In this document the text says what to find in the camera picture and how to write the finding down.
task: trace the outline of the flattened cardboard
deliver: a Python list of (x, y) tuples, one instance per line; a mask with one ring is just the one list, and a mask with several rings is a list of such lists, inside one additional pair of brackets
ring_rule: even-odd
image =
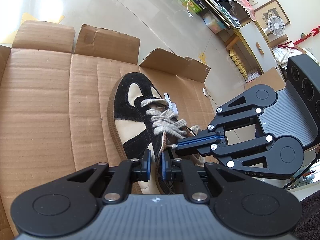
[[(26, 21), (11, 52), (0, 47), (0, 196), (15, 235), (10, 205), (17, 195), (97, 162), (120, 163), (107, 105), (124, 74), (147, 75), (190, 126), (205, 129), (214, 118), (202, 91), (206, 65), (157, 49), (139, 67), (139, 39), (88, 25), (71, 54), (73, 37), (72, 27)], [(9, 240), (1, 210), (1, 240)]]
[(19, 27), (12, 48), (71, 52), (75, 34), (73, 27), (50, 22), (25, 21)]
[(140, 67), (159, 70), (204, 83), (210, 68), (189, 57), (183, 58), (164, 49), (155, 49), (144, 59)]
[(267, 72), (263, 73), (261, 76), (245, 84), (244, 89), (248, 90), (249, 88), (258, 84), (268, 85), (272, 87), (274, 91), (282, 90), (285, 87), (285, 83), (282, 77), (279, 75), (278, 71), (274, 67), (270, 68)]
[(75, 54), (137, 64), (140, 40), (127, 34), (82, 25)]

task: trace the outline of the plastic container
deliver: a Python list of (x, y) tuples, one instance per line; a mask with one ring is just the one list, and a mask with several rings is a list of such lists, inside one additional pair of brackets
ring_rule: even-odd
[[(187, 6), (188, 0), (181, 0), (181, 1), (184, 6)], [(196, 3), (194, 3), (193, 0), (189, 1), (188, 9), (194, 11), (195, 13), (202, 11), (202, 9)]]
[(209, 29), (215, 34), (226, 28), (223, 23), (210, 11), (203, 15), (202, 18)]

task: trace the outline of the picture frame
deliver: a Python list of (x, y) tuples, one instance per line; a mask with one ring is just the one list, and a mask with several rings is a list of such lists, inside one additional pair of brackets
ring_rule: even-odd
[(268, 19), (271, 16), (280, 17), (284, 21), (285, 25), (288, 25), (290, 23), (289, 18), (287, 17), (283, 8), (279, 4), (278, 0), (271, 0), (265, 3), (264, 5), (255, 9), (254, 13), (256, 15), (257, 22), (259, 23), (262, 29), (268, 28)]

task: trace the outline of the white floor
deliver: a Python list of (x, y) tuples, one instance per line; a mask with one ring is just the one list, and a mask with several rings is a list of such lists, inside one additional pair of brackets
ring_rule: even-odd
[[(88, 24), (138, 37), (139, 63), (156, 48), (196, 60), (204, 54), (211, 67), (205, 85), (214, 109), (244, 91), (245, 80), (222, 40), (201, 17), (189, 18), (179, 0), (0, 0), (0, 4), (0, 44), (19, 28), (23, 13), (43, 21), (58, 21), (64, 16), (60, 23), (73, 26), (76, 33), (82, 24)], [(234, 144), (254, 138), (254, 132), (251, 126), (226, 135)]]

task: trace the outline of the red decoration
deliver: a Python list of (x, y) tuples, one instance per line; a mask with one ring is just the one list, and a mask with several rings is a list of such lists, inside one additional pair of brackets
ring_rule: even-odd
[(305, 37), (295, 41), (293, 44), (296, 46), (299, 43), (303, 42), (304, 40), (306, 40), (307, 38), (311, 37), (311, 36), (316, 36), (318, 33), (320, 32), (320, 26), (318, 26), (317, 28), (311, 30), (311, 32), (309, 34), (307, 34)]

